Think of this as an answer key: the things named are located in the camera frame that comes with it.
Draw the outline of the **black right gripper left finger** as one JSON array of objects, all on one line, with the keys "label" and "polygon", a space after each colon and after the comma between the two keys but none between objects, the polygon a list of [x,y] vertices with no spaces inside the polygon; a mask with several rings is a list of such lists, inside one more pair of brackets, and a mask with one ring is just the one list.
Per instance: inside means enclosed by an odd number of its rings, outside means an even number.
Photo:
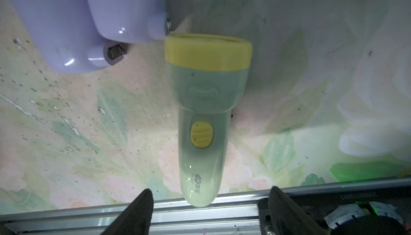
[{"label": "black right gripper left finger", "polygon": [[148,235],[153,211],[153,194],[145,189],[101,235]]}]

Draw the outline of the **lilac flashlight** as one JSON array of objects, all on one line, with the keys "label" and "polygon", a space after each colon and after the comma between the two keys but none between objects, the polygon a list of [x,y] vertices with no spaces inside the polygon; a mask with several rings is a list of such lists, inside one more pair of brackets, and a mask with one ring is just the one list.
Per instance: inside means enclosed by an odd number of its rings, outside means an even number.
[{"label": "lilac flashlight", "polygon": [[106,39],[124,43],[164,40],[170,26],[166,0],[87,0],[95,26]]},{"label": "lilac flashlight", "polygon": [[99,71],[122,61],[120,42],[102,37],[87,0],[10,0],[51,68],[67,74]]}]

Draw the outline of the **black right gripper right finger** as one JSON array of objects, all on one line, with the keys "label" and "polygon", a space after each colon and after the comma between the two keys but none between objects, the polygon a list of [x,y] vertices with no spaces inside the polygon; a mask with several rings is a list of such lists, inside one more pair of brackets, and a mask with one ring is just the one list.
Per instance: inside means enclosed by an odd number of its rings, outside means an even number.
[{"label": "black right gripper right finger", "polygon": [[273,186],[268,208],[275,235],[325,235],[326,232],[280,188]]}]

